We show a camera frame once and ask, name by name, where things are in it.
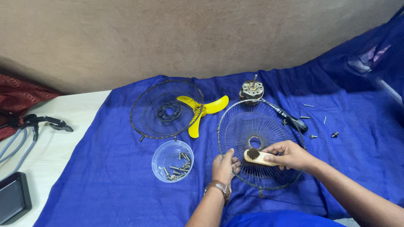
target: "gray hose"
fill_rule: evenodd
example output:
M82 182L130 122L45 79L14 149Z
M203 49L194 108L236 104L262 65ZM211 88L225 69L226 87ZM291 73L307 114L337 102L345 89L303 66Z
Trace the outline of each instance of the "gray hose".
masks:
M27 149L27 151L25 152L25 154L23 155L23 157L20 159L20 161L18 162L17 166L15 167L15 169L9 174L7 175L5 178L11 176L13 173L17 172L18 169L21 167L22 163L24 162L25 158L27 157L28 153L31 151L31 149L34 147L36 141L32 141L31 145L29 146L29 148Z
M7 148L14 142L16 136L18 136L18 134L21 132L21 129L17 130L17 132L14 134L14 136L11 138L10 142L6 145L6 147L1 151L0 153L0 158L4 155L4 153L6 152ZM25 143L25 141L27 140L27 129L24 129L24 137L21 140L20 144L18 145L18 147L11 152L9 155L7 155L5 158L0 160L0 163L4 162L7 158L13 156L18 150L20 150L21 146Z
M17 132L14 134L14 136L11 138L11 140L7 143L7 145L3 148L3 150L0 153L0 158L4 155L4 153L6 152L7 148L10 147L10 145L14 142L15 138L18 136L18 134L20 134L22 130L19 129L17 130ZM5 158L0 160L0 163L4 162L5 160L7 160L9 157L13 156L20 148L21 146L24 144L24 142L27 140L27 129L24 129L24 137L21 140L20 144L18 145L18 147L11 152L9 155L7 155ZM24 155L21 157L20 161L18 162L17 166L15 167L15 169L9 174L7 175L5 178L11 176L13 173L17 172L18 169L21 167L22 163L24 162L25 158L27 157L28 153L32 150L32 148L34 147L36 141L32 141L31 145L29 146L29 148L27 149L27 151L24 153Z

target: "yellow fan blade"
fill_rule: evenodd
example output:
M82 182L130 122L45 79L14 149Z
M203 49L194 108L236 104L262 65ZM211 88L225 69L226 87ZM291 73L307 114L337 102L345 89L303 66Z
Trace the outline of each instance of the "yellow fan blade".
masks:
M217 113L226 108L226 106L229 104L229 97L225 95L212 103L203 105L202 113L200 116L198 116L201 104L195 102L195 100L193 100L191 97L188 96L178 96L177 100L187 104L194 110L195 116L193 117L191 123L193 123L194 121L195 122L188 129L188 133L192 138L199 137L199 121L201 117L205 116L206 114Z
M225 95L212 103L204 104L203 107L204 109L206 108L207 114L214 114L226 108L228 104L229 104L229 97Z
M178 96L177 100L190 106L194 110L194 112L196 112L197 107L201 106L199 103L195 102L195 100L193 100L191 97L188 96Z
M188 133L192 138L199 137L199 121L201 120L202 114L196 119L195 123L188 128Z

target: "screwdriver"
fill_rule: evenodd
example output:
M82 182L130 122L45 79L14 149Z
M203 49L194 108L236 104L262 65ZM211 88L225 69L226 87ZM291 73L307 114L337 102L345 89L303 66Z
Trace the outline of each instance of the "screwdriver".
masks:
M275 111L278 112L278 114L282 115L285 119L288 118L286 113L281 108L279 108L279 107L277 107L277 106L275 106L273 104L269 104L269 105L272 106L272 108L274 108ZM297 125L297 127L299 128L299 130L301 132L306 132L307 130L309 130L309 127L305 123L303 123L301 120L299 120L299 119L297 119L297 118L295 118L293 116L290 116L290 118Z

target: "watch strap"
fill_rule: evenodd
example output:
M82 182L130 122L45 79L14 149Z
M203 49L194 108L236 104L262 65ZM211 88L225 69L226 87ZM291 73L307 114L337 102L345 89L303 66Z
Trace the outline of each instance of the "watch strap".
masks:
M223 193L223 197L225 198L225 205L229 202L231 192L228 185L225 185L223 182L219 180L213 180L208 184L208 186L206 186L203 194L205 194L210 187L218 188Z

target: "wooden brush handle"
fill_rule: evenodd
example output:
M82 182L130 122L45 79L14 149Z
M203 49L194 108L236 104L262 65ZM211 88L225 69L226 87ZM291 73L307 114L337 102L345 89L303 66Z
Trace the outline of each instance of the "wooden brush handle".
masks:
M266 166L279 166L279 163L267 162L264 160L265 155L268 153L259 151L259 156L256 159L251 159L250 156L247 155L248 150L244 151L244 160L252 163L257 163Z

